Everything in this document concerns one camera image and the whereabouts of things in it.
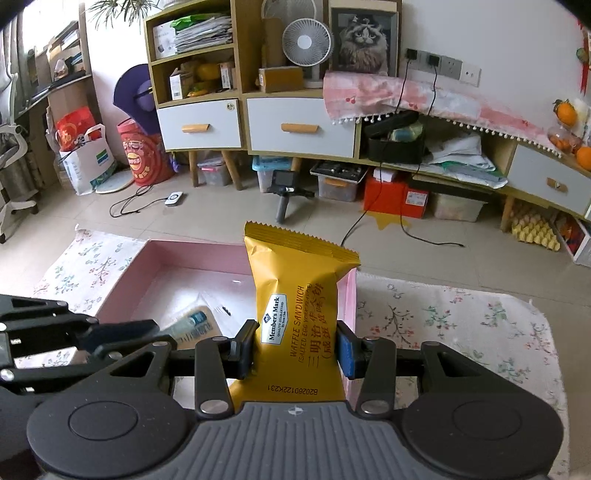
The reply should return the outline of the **clear blue-label snack packet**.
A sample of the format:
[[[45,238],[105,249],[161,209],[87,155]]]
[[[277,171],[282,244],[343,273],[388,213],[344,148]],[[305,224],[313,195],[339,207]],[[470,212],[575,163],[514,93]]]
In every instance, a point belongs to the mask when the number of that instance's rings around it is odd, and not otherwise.
[[[178,350],[192,349],[201,340],[221,336],[214,314],[205,305],[181,311],[160,332],[171,337]]]

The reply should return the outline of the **yellow waffle sandwich bag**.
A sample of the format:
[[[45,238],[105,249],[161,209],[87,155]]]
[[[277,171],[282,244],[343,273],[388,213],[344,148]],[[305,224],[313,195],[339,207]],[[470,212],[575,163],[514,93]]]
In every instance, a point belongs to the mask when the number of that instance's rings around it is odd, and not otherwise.
[[[314,236],[256,222],[245,224],[256,285],[252,371],[229,392],[246,402],[342,401],[335,358],[338,284],[360,265],[355,251]]]

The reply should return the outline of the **pink cardboard box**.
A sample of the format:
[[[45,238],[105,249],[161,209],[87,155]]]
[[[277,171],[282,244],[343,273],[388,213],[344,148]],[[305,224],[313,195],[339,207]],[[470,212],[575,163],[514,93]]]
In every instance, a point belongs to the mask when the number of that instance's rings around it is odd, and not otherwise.
[[[338,298],[338,321],[353,325],[356,269],[339,281]],[[245,245],[149,241],[101,305],[98,318],[105,324],[152,319],[163,329],[197,305],[211,309],[221,336],[228,338],[246,320],[256,320],[256,285]]]

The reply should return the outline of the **floral tablecloth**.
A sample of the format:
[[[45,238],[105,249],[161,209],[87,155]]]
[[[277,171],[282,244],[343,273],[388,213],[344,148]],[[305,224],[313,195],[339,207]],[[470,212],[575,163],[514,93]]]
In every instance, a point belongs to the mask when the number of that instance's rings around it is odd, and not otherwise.
[[[149,241],[80,229],[34,290],[76,313],[98,311]],[[561,418],[566,392],[551,327],[531,303],[513,296],[389,279],[356,271],[359,335],[379,335],[401,348],[439,341],[544,399]]]

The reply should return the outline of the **red storage box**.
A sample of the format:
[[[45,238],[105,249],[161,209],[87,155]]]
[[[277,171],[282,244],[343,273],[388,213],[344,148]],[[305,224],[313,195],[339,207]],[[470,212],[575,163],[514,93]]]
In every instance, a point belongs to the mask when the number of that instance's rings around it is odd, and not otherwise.
[[[427,209],[429,193],[410,187],[404,181],[381,182],[372,177],[366,181],[363,209],[420,219]]]

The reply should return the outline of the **white paper shopping bag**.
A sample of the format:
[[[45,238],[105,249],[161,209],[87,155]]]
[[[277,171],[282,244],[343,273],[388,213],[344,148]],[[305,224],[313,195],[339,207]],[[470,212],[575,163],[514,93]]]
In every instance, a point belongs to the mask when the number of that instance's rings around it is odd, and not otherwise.
[[[78,196],[93,193],[116,169],[117,162],[106,141],[103,124],[89,128],[80,145],[59,155],[60,163]]]

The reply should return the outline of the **white office chair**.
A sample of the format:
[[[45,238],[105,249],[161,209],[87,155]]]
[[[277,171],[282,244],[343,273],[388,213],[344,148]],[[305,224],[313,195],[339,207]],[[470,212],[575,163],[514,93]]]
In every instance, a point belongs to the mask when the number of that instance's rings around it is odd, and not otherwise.
[[[35,187],[26,161],[28,144],[18,125],[1,126],[1,243],[7,240],[6,225],[17,212],[36,215],[39,207]]]

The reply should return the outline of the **red printed barrel bag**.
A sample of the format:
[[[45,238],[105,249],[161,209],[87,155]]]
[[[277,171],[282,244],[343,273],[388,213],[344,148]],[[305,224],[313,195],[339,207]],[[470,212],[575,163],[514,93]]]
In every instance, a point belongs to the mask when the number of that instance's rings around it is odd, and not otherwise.
[[[152,186],[170,179],[174,171],[159,133],[148,135],[132,118],[117,125],[134,183]]]

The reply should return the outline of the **yellow egg tray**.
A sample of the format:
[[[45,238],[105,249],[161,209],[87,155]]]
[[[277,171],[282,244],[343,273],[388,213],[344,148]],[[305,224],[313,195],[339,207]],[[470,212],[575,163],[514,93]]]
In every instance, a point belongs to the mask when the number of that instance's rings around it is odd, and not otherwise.
[[[558,252],[561,243],[542,212],[529,204],[515,204],[510,213],[510,232],[522,243],[541,246]]]

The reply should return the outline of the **purple plush toy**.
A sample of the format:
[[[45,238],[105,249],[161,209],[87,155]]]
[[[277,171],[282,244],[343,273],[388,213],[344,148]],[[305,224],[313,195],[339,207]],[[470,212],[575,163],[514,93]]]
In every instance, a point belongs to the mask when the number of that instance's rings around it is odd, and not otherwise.
[[[145,134],[160,133],[147,64],[135,65],[121,75],[114,88],[113,105],[133,119]]]

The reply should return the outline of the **pink cloth on cabinet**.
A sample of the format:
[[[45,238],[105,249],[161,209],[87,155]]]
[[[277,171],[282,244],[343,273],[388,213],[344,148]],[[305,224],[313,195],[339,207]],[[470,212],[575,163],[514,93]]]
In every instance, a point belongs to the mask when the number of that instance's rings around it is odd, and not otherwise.
[[[476,94],[398,77],[331,71],[325,74],[322,97],[334,121],[376,120],[397,109],[410,110],[507,136],[558,158],[562,156],[542,128]]]

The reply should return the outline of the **wooden cabinet with drawers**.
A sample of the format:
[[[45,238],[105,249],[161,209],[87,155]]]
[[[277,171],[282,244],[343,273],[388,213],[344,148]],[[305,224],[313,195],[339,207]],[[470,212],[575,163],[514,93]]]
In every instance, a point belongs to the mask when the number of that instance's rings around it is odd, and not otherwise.
[[[263,21],[256,18],[257,1],[190,1],[170,7],[145,21],[148,69],[164,148],[168,152],[199,150],[249,154],[283,154],[293,158],[345,161],[373,166],[375,160],[362,146],[362,130],[390,120],[334,121],[325,110],[320,89],[264,93],[254,90],[256,66],[262,59]],[[228,12],[232,40],[164,59],[155,56],[153,30],[185,13]],[[168,90],[168,75],[175,64],[192,57],[228,53],[233,89],[174,100]],[[581,220],[590,218],[590,174],[576,160],[560,158],[538,148],[474,127],[429,116],[457,129],[484,136],[485,152],[508,180],[502,194],[554,207]]]

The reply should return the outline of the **framed cat picture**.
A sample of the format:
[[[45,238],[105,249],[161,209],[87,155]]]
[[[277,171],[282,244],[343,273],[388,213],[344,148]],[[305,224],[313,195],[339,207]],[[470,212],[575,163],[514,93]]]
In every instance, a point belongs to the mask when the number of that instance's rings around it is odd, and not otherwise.
[[[332,1],[329,25],[335,38],[334,71],[398,75],[402,3]]]

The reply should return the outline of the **white desk fan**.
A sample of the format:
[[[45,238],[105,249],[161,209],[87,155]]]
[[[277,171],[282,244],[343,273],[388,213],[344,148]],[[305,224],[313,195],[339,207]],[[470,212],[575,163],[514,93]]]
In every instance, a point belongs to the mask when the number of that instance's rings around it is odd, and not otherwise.
[[[325,23],[314,18],[301,18],[290,22],[281,37],[283,54],[295,66],[304,68],[304,87],[322,87],[321,66],[329,61],[334,49],[334,37]]]

